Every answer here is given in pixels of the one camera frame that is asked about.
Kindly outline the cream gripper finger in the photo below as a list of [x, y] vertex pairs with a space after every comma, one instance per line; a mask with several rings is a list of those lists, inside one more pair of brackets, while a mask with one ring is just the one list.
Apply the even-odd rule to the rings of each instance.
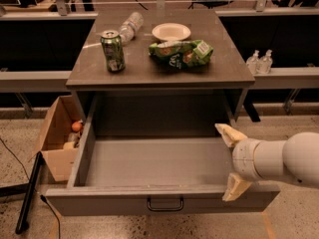
[[228, 147], [235, 147], [240, 141], [247, 139], [244, 133], [226, 123], [216, 123], [214, 126]]
[[222, 196], [225, 202], [234, 201], [239, 198], [251, 185], [250, 181], [245, 180], [236, 172], [231, 172], [227, 179], [227, 188]]

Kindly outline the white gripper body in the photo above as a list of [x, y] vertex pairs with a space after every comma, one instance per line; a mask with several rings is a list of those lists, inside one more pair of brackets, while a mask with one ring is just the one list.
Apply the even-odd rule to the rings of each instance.
[[254, 163], [254, 152], [259, 144], [260, 140], [247, 138], [240, 141], [232, 152], [235, 171], [248, 181], [261, 179]]

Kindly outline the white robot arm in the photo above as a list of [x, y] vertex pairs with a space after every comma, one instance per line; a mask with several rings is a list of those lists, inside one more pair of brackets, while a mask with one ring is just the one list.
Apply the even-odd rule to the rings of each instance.
[[239, 198], [253, 182], [281, 181], [301, 187], [319, 187], [319, 133], [301, 132], [287, 140], [248, 137], [225, 123], [215, 128], [232, 149], [230, 172], [223, 201]]

